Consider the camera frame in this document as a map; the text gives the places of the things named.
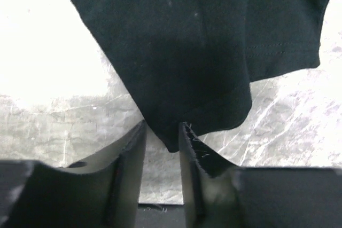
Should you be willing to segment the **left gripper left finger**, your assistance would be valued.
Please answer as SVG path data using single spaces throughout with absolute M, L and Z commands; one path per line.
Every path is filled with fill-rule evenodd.
M 134 227 L 145 149 L 140 122 L 66 168 L 2 160 L 1 227 Z

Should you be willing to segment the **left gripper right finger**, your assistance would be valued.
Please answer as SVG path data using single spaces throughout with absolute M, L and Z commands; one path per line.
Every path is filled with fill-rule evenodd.
M 341 227 L 341 170 L 240 167 L 178 132 L 187 227 Z

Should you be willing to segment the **black t shirt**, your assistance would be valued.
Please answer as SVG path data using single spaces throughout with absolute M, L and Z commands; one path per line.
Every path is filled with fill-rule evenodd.
M 329 0 L 71 0 L 149 127 L 174 153 L 246 119 L 250 83 L 316 68 Z

